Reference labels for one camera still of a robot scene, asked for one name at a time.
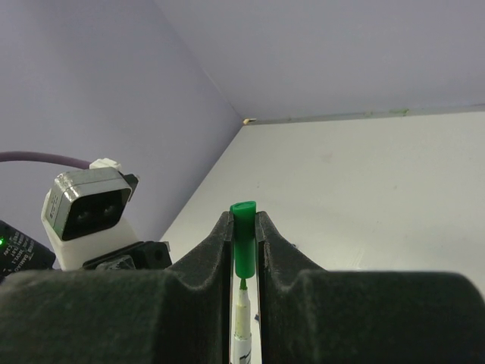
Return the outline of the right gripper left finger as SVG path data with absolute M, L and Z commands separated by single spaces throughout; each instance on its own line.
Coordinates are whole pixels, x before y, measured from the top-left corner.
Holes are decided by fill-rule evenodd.
M 233 216 L 163 270 L 24 271 L 1 285 L 3 363 L 228 363 Z

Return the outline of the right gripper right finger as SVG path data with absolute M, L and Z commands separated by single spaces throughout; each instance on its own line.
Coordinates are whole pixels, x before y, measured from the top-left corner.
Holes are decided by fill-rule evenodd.
M 255 218 L 265 363 L 482 363 L 484 301 L 463 275 L 328 271 Z

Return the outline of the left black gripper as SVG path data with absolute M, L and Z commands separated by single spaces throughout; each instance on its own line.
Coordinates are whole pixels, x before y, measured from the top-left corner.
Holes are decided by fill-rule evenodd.
M 165 242 L 139 241 L 84 262 L 82 270 L 164 270 L 171 265 Z

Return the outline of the green pen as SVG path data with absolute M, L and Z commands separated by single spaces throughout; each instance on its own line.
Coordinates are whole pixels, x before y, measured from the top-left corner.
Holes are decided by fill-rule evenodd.
M 245 278 L 242 278 L 239 283 L 233 345 L 232 363 L 249 364 L 252 355 L 251 301 Z

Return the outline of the green pen cap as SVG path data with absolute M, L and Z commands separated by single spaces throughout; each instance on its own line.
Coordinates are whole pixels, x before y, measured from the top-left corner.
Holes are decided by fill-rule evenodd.
M 230 207 L 230 212 L 233 214 L 236 275 L 249 279 L 255 274 L 256 201 L 238 202 Z

